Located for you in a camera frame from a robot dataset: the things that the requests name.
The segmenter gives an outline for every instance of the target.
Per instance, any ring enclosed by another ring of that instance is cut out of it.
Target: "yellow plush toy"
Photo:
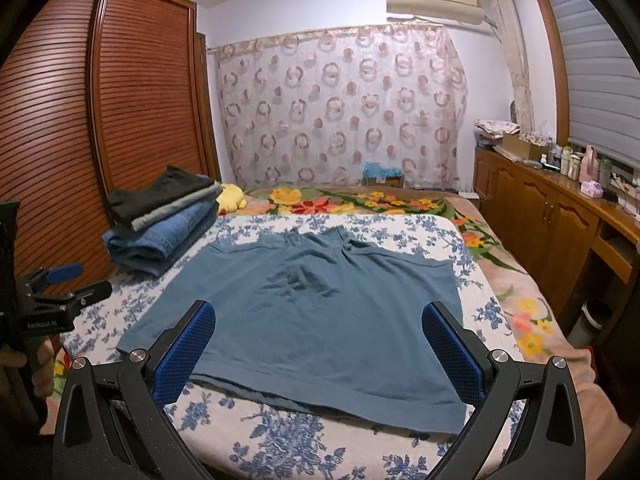
[[[246,207],[246,200],[244,199],[244,192],[235,184],[221,184],[222,193],[217,198],[218,214],[226,215],[227,213],[235,213],[238,209],[244,209]]]

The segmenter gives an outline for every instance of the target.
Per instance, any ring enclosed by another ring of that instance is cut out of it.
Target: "louvered wardrobe door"
[[[0,201],[21,200],[16,271],[69,262],[79,282],[110,273],[87,121],[86,58],[96,0],[51,0],[0,70]]]
[[[193,17],[193,7],[167,0],[107,0],[97,130],[108,187],[140,189],[168,164],[207,173],[195,100]]]

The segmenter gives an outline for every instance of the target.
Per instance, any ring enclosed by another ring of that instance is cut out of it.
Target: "silver screw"
[[[71,367],[74,370],[79,370],[80,368],[84,368],[85,364],[86,364],[86,359],[84,357],[79,357],[78,359],[76,359],[71,363]]]
[[[505,352],[504,350],[494,350],[493,352],[491,352],[491,357],[493,357],[494,360],[498,361],[499,363],[505,363],[509,360],[509,354],[507,354],[507,352]]]
[[[554,366],[556,368],[565,368],[566,367],[566,361],[564,359],[562,359],[560,356],[555,355],[552,359],[551,362],[554,364]]]
[[[138,348],[137,350],[133,350],[129,354],[129,361],[131,361],[132,363],[139,363],[140,361],[144,360],[145,357],[146,352],[142,348]]]

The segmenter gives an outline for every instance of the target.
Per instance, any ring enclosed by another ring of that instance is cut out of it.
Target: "blue and white floral sheet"
[[[463,324],[490,349],[522,360],[516,340],[487,280],[456,227],[432,215],[227,216],[159,279],[118,272],[111,297],[85,309],[76,330],[61,337],[71,357],[93,364],[118,360],[116,343],[205,244],[254,242],[262,233],[297,227],[322,232],[341,225],[356,237],[385,249],[452,260],[463,308]],[[378,371],[389,375],[394,371]],[[514,403],[482,472],[498,467],[515,431],[523,403]],[[385,428],[347,416],[318,417],[276,410],[233,398],[205,384],[187,383],[175,404],[165,407],[180,436],[207,465],[240,478],[324,480],[424,480],[454,437]],[[473,411],[468,408],[467,415]]]

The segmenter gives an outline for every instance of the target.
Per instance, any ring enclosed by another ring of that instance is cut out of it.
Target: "gray zebra blind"
[[[569,83],[569,142],[640,169],[640,74],[589,0],[550,0]]]

